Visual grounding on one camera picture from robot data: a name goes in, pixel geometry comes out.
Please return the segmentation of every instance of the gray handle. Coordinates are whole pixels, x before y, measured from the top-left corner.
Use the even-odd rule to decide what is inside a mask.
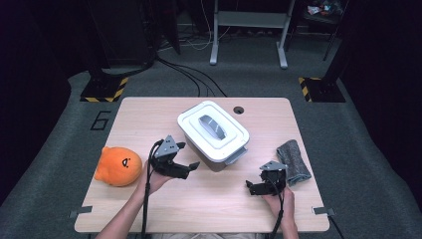
[[[226,137],[224,128],[207,115],[199,119],[201,125],[214,137],[223,140]]]

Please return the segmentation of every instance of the person's hand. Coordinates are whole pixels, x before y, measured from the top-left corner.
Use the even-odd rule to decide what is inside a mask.
[[[288,188],[285,187],[281,196],[284,200],[283,202],[283,218],[282,218],[282,230],[283,232],[298,232],[298,227],[295,223],[295,195]],[[278,195],[263,195],[262,198],[270,205],[271,211],[273,214],[278,217],[280,212],[280,199]]]
[[[142,175],[139,177],[139,182],[137,187],[143,189],[145,191],[145,184],[146,184],[146,174],[148,169],[148,160],[143,165],[142,169]],[[157,191],[159,188],[161,188],[162,185],[164,185],[165,182],[172,179],[173,177],[170,176],[163,176],[159,174],[158,172],[152,171],[151,178],[149,179],[150,189],[149,194],[152,194],[153,192]]]

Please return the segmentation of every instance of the white plastic container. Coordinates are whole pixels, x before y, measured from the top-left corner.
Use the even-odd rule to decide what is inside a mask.
[[[223,170],[248,150],[249,133],[214,102],[205,101],[189,109],[177,122],[188,144],[213,171]]]

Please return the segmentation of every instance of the container lid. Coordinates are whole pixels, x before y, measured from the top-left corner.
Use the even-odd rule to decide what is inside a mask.
[[[182,113],[177,122],[190,140],[210,160],[221,162],[249,141],[249,133],[211,101]]]

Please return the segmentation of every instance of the person's arm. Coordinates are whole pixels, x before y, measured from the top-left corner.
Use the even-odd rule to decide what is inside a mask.
[[[278,195],[263,195],[264,200],[270,205],[273,214],[278,217],[280,212],[280,199]],[[298,226],[295,222],[295,195],[286,187],[282,192],[283,197],[283,218],[281,228],[284,239],[298,239]]]
[[[118,239],[127,237],[129,229],[133,224],[133,221],[136,218],[140,208],[143,205],[143,200],[145,196],[147,164],[148,161],[146,161],[143,166],[142,175],[139,177],[136,189],[133,191],[130,198],[96,238]],[[171,178],[172,177],[163,176],[156,172],[152,172],[149,181],[151,186],[149,190],[149,195],[158,190],[166,181],[170,180]]]

